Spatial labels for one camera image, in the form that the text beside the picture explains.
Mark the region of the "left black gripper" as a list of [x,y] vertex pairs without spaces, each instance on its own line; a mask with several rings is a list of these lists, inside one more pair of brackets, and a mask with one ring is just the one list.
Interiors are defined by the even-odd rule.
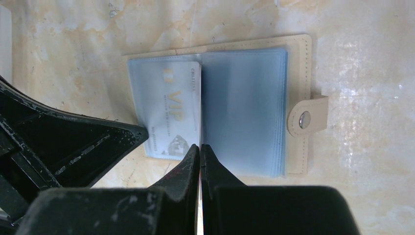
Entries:
[[0,80],[0,221],[18,224],[41,191],[93,186],[149,137],[143,127],[46,106]]

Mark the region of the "beige card holder wallet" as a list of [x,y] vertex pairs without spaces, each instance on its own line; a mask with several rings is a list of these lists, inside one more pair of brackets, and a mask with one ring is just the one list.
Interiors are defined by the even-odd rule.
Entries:
[[327,127],[328,97],[311,95],[307,34],[125,56],[201,65],[201,138],[236,175],[307,173],[309,137]]

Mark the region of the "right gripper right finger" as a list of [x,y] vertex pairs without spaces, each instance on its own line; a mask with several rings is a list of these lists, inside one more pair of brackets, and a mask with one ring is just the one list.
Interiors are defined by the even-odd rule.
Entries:
[[208,144],[201,147],[200,170],[204,234],[250,234],[249,187],[219,162]]

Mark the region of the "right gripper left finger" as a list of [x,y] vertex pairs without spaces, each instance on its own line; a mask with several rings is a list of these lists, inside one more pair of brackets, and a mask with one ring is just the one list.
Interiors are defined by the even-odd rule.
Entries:
[[155,235],[196,234],[199,174],[200,150],[193,144],[176,167],[149,187],[158,193]]

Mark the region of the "white credit card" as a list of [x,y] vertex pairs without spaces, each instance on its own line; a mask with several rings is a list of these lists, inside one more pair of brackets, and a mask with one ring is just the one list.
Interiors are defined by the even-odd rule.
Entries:
[[201,65],[196,61],[128,62],[139,123],[149,133],[148,157],[182,160],[201,138]]

